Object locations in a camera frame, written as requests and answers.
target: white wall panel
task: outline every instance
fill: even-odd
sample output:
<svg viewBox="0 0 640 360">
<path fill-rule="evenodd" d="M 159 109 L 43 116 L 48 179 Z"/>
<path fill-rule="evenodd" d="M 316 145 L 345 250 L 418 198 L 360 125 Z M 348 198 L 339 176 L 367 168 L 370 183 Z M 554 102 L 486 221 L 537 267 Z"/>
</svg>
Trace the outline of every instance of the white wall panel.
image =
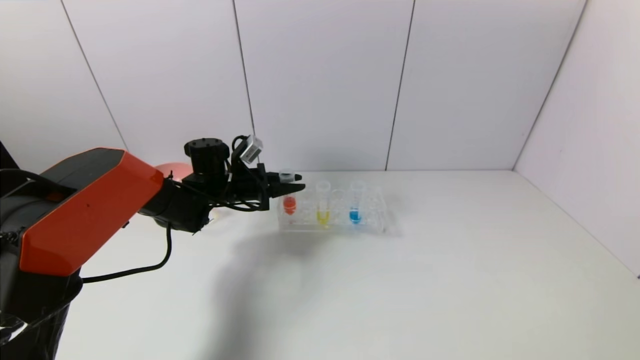
<svg viewBox="0 0 640 360">
<path fill-rule="evenodd" d="M 412 0 L 236 0 L 260 159 L 383 170 Z"/>
<path fill-rule="evenodd" d="M 388 169 L 511 169 L 584 0 L 418 0 Z"/>
<path fill-rule="evenodd" d="M 516 171 L 640 275 L 640 2 L 590 0 Z"/>
<path fill-rule="evenodd" d="M 0 140 L 34 172 L 124 147 L 58 0 L 0 1 Z"/>
<path fill-rule="evenodd" d="M 129 150 L 188 161 L 187 141 L 252 133 L 231 0 L 64 0 Z"/>
</svg>

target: small cap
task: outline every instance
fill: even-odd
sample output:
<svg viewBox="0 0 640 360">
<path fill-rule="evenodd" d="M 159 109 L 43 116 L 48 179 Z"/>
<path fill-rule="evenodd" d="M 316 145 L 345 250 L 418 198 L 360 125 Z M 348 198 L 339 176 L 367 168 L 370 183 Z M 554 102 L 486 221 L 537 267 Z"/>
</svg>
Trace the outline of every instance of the small cap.
<svg viewBox="0 0 640 360">
<path fill-rule="evenodd" d="M 280 176 L 280 182 L 285 183 L 293 183 L 296 180 L 296 173 L 289 168 L 284 168 L 278 174 Z"/>
</svg>

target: test tube rack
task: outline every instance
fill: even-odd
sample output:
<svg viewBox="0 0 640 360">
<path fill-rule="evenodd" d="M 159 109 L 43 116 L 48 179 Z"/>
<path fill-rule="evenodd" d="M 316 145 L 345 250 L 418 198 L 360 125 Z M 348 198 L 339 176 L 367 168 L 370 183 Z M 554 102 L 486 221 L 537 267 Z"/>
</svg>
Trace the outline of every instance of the test tube rack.
<svg viewBox="0 0 640 360">
<path fill-rule="evenodd" d="M 318 196 L 315 186 L 278 200 L 278 222 L 285 232 L 363 232 L 383 233 L 387 224 L 387 205 L 380 188 L 364 191 L 356 217 L 351 204 L 349 186 L 334 188 L 329 199 L 329 216 L 318 215 Z"/>
</svg>

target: white tabletop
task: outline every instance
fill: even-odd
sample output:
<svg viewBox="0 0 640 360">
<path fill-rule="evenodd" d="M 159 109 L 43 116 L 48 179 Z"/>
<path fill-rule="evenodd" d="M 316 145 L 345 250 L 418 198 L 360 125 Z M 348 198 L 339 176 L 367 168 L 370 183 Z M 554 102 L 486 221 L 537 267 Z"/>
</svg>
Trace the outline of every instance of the white tabletop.
<svg viewBox="0 0 640 360">
<path fill-rule="evenodd" d="M 282 234 L 217 209 L 162 269 L 87 284 L 59 360 L 640 359 L 640 280 L 512 172 L 327 172 L 390 211 L 381 236 Z M 84 267 L 157 263 L 136 215 Z"/>
</svg>

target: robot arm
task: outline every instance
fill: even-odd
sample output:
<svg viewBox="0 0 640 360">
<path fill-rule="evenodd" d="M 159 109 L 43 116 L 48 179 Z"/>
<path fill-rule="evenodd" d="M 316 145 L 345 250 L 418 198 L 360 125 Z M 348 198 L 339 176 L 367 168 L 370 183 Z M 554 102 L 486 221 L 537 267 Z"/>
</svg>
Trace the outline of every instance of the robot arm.
<svg viewBox="0 0 640 360">
<path fill-rule="evenodd" d="M 230 161 L 218 139 L 184 150 L 193 173 L 181 183 L 124 150 L 98 148 L 33 174 L 0 200 L 2 358 L 53 359 L 68 304 L 82 288 L 80 268 L 136 212 L 168 236 L 195 233 L 216 206 L 264 211 L 269 198 L 305 187 L 281 183 L 262 163 L 248 168 L 261 151 L 253 136 L 234 140 Z"/>
</svg>

